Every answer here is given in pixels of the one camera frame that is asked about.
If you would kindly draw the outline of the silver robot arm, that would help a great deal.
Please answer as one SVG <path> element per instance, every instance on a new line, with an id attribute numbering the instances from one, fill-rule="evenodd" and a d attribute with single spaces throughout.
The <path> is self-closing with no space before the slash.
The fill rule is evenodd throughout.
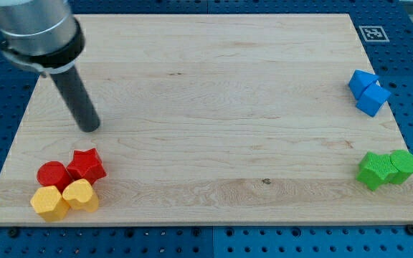
<path id="1" fill-rule="evenodd" d="M 75 65 L 85 46 L 78 20 L 65 0 L 0 0 L 2 54 L 15 67 L 42 75 Z"/>

